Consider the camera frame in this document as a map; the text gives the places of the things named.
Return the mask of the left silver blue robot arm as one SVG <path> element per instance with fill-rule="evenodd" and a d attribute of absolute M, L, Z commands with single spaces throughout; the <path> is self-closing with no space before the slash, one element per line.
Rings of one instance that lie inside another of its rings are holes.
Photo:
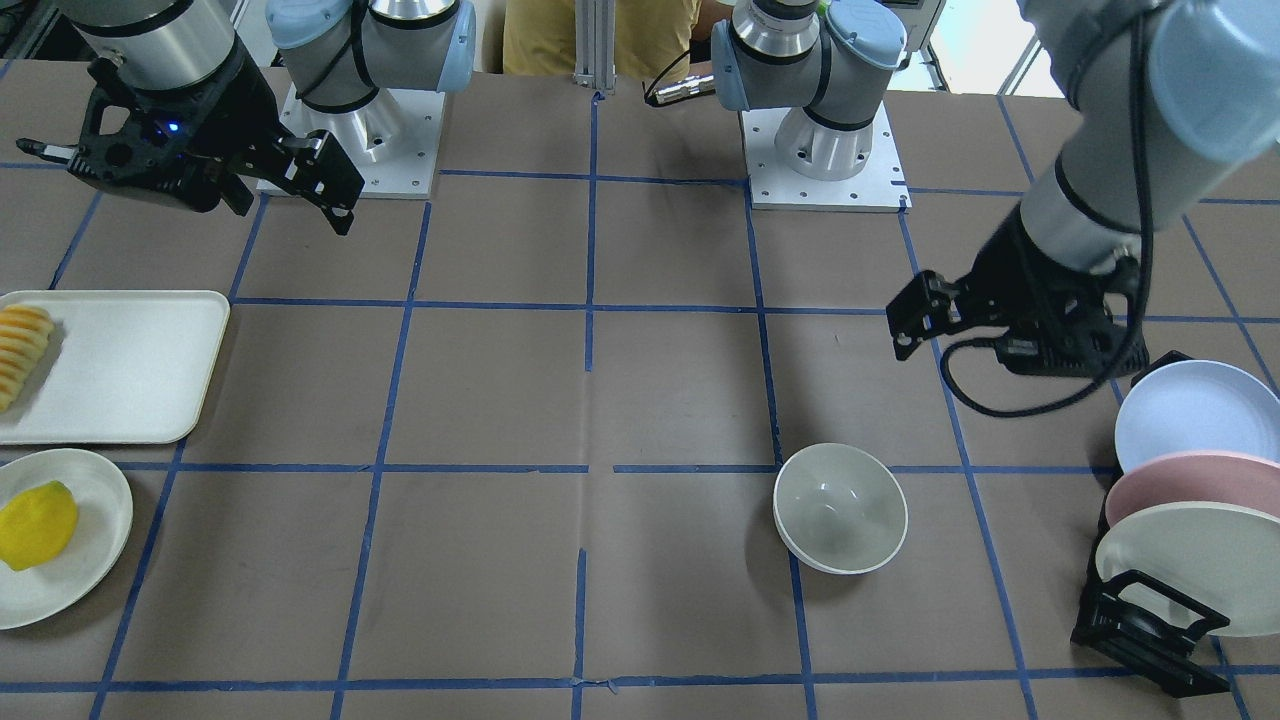
<path fill-rule="evenodd" d="M 920 272 L 887 305 L 893 352 L 993 327 L 1016 374 L 1129 374 L 1155 232 L 1277 140 L 1277 4 L 1019 8 L 1082 124 L 964 277 Z M 877 1 L 740 1 L 712 31 L 716 92 L 731 111 L 785 109 L 785 169 L 847 181 L 870 160 L 905 41 Z"/>

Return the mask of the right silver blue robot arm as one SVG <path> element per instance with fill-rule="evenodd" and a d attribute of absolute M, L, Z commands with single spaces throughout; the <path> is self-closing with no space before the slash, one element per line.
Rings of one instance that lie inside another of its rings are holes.
<path fill-rule="evenodd" d="M 428 199 L 448 94 L 474 72 L 468 1 L 269 1 L 284 106 L 215 1 L 60 1 L 93 50 L 68 145 L 17 147 L 105 193 L 244 215 L 248 179 L 346 234 L 360 199 Z"/>

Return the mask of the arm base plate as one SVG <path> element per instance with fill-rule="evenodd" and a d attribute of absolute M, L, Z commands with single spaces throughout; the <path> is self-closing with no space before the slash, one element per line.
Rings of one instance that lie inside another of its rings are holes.
<path fill-rule="evenodd" d="M 913 206 L 884 104 L 854 131 L 817 124 L 801 108 L 739 118 L 754 208 L 896 213 Z"/>
<path fill-rule="evenodd" d="M 448 94 L 383 88 L 364 108 L 325 114 L 305 106 L 291 86 L 280 120 L 296 135 L 332 132 L 360 170 L 362 199 L 429 200 Z"/>

